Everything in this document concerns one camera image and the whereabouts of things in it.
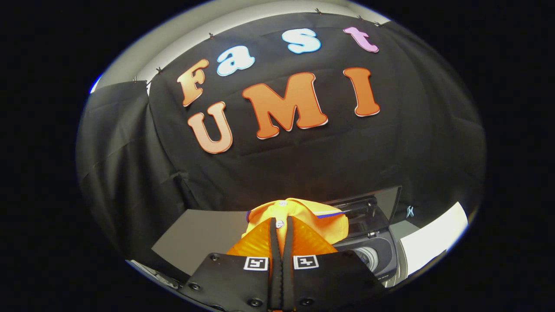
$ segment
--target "white surface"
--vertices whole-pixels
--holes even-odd
[[[407,263],[407,275],[421,269],[444,250],[449,250],[465,231],[466,226],[468,226],[468,220],[465,211],[457,202],[427,226],[401,238]]]
[[[386,23],[384,16],[347,0],[274,1],[215,0],[163,23],[126,49],[104,72],[98,88],[125,81],[150,81],[156,68],[164,68],[191,47],[230,28],[279,14],[315,12],[341,14]]]

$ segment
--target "white wall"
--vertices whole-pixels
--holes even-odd
[[[389,19],[347,0],[275,1],[214,0],[193,8],[154,29],[124,51],[102,74],[96,87],[137,80],[150,81],[176,57],[209,38],[230,28],[260,18],[297,12],[341,14],[379,23]]]

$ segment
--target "black fabric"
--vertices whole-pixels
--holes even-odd
[[[151,250],[188,200],[157,137],[146,82],[119,83],[92,93],[77,138],[83,196],[118,252],[187,280],[188,274]]]
[[[352,26],[380,51],[363,50],[342,31]],[[322,47],[290,52],[281,34],[295,28],[312,29]],[[217,75],[218,55],[238,45],[256,62]],[[183,107],[176,80],[203,58],[210,62],[199,85],[204,93]],[[370,70],[379,114],[355,115],[355,93],[342,73],[350,67]],[[265,83],[283,97],[287,79],[300,72],[316,75],[329,122],[257,139],[242,91]],[[169,276],[178,270],[151,248],[186,209],[247,211],[288,197],[327,202],[402,185],[400,201],[418,209],[411,222],[421,227],[457,201],[467,213],[480,202],[486,147],[472,98],[436,52],[395,22],[376,27],[317,13],[263,18],[186,51],[153,78],[150,95],[145,89],[145,82],[128,82],[91,94],[79,127],[77,171],[94,217],[123,256]],[[218,140],[206,109],[219,101],[226,103],[233,145],[209,154],[187,120],[204,113]]]
[[[359,47],[342,31],[351,26],[366,32],[380,51]],[[291,53],[281,34],[304,27],[316,32],[322,47]],[[255,63],[219,76],[219,53],[238,45],[248,47]],[[183,107],[176,80],[201,59],[210,63],[198,85],[203,94]],[[379,114],[354,114],[354,90],[342,73],[349,67],[370,70]],[[281,129],[277,137],[257,139],[257,120],[242,91],[265,83],[284,96],[287,79],[300,72],[316,75],[315,92],[329,122],[312,129],[294,125],[291,132]],[[163,68],[153,78],[150,101],[171,163],[187,173],[181,187],[201,209],[249,210],[287,197],[325,202],[402,185],[401,200],[422,207],[425,224],[457,201],[469,211],[480,202],[485,138],[472,99],[452,68],[395,22],[376,27],[346,16],[294,13],[243,24]],[[218,140],[214,118],[206,113],[218,101],[226,103],[233,144],[225,153],[209,154],[187,120],[204,113],[209,135]]]

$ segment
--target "foam letter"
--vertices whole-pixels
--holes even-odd
[[[225,119],[224,108],[224,102],[217,102],[208,108],[208,114],[214,116],[216,125],[220,130],[221,138],[217,142],[212,141],[212,139],[208,136],[208,132],[206,131],[206,127],[203,123],[203,113],[194,114],[187,121],[187,124],[193,129],[200,147],[211,154],[223,153],[228,150],[233,143],[231,129],[229,129],[228,121]]]
[[[315,37],[316,33],[308,28],[292,29],[281,35],[285,42],[290,43],[287,48],[297,54],[314,52],[320,49],[322,44]]]
[[[343,71],[343,75],[351,79],[356,95],[355,114],[359,117],[371,116],[380,112],[380,106],[374,102],[374,94],[370,87],[370,71],[366,68],[353,67]]]
[[[359,31],[355,27],[345,28],[343,29],[343,31],[345,33],[351,34],[351,36],[355,39],[356,43],[358,43],[359,46],[364,50],[368,52],[374,52],[374,53],[379,51],[377,46],[370,44],[368,40],[366,40],[366,38],[368,38],[368,34]]]
[[[322,113],[314,92],[315,79],[312,73],[294,74],[287,81],[283,98],[264,83],[255,84],[243,90],[243,97],[253,104],[260,128],[256,133],[259,139],[264,140],[279,134],[279,128],[272,124],[270,115],[286,131],[291,131],[293,128],[296,110],[299,111],[297,126],[301,129],[327,123],[327,116]]]
[[[254,64],[254,57],[250,56],[246,46],[237,46],[227,49],[218,56],[217,73],[220,76],[229,76],[237,69],[249,68]]]
[[[183,106],[189,106],[189,104],[198,99],[203,93],[203,89],[197,89],[195,83],[204,83],[204,72],[201,68],[206,67],[208,67],[208,61],[206,59],[201,59],[197,64],[194,64],[193,67],[187,69],[186,72],[177,78],[177,82],[181,84],[181,89],[183,91]]]

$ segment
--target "screw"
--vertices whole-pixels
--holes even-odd
[[[259,299],[250,299],[248,304],[250,306],[253,306],[255,308],[258,308],[259,306],[262,306],[262,301],[260,301]]]
[[[189,283],[189,287],[193,290],[199,290],[200,289],[200,285],[197,283]]]
[[[308,298],[301,299],[301,305],[311,305],[313,303],[314,303],[314,300],[312,299],[308,299]]]

